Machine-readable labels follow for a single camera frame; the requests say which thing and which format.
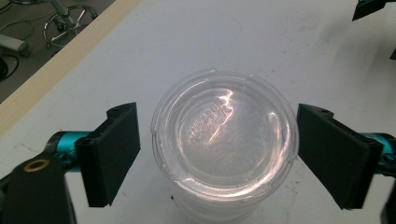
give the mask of white table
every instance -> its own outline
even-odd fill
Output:
[[[137,102],[142,149],[114,204],[89,208],[80,174],[66,175],[78,223],[190,223],[154,161],[156,104],[207,68],[263,75],[289,100],[317,105],[358,132],[396,134],[396,9],[352,22],[357,1],[118,0],[0,105],[0,176],[60,130],[95,129]],[[392,178],[376,176],[362,210],[342,211],[297,160],[244,223],[379,223]]]

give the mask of clear plastic container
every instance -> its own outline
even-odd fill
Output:
[[[151,132],[179,208],[198,223],[239,223],[279,187],[298,152],[285,98],[258,76],[208,70],[161,99]]]

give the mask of gray floor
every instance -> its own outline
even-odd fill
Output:
[[[95,8],[99,14],[110,6],[115,0],[61,0],[62,3],[69,7],[73,5],[87,5]],[[0,48],[0,57],[2,57],[10,70],[15,66],[14,59],[5,56],[11,54],[18,56],[20,60],[19,67],[9,78],[0,82],[0,103],[3,102],[12,92],[22,85],[31,77],[41,66],[51,58],[52,52],[47,49],[47,44],[43,39],[43,27],[51,15],[55,13],[51,3],[42,3],[35,5],[11,5],[11,7],[0,12],[0,34],[23,39],[29,43],[29,56],[22,57],[15,51]],[[20,22],[4,28],[10,23]]]

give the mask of plastic lid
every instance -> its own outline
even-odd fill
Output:
[[[293,112],[271,84],[216,70],[172,87],[151,132],[163,173],[180,191],[212,203],[268,196],[298,151]]]

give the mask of chair base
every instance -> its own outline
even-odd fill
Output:
[[[71,6],[67,10],[67,15],[55,13],[44,25],[44,40],[48,49],[55,49],[55,52],[62,49],[99,15],[92,7],[83,5]]]

